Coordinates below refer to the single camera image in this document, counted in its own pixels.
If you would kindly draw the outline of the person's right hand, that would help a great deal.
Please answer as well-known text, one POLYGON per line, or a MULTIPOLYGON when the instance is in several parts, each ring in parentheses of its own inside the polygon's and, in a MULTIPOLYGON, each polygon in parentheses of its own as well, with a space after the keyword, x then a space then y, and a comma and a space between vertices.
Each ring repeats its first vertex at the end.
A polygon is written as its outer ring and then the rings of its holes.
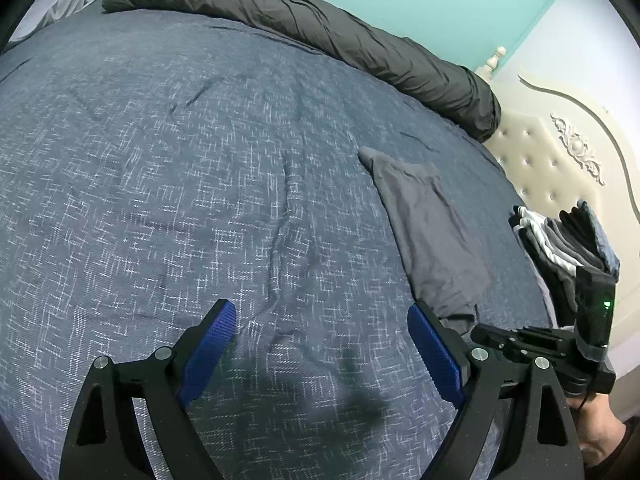
POLYGON ((574 411, 578 442, 582 457, 590 465, 601 463, 618 447, 626 434, 626 426, 613 413, 610 397, 588 393, 565 399, 574 411))

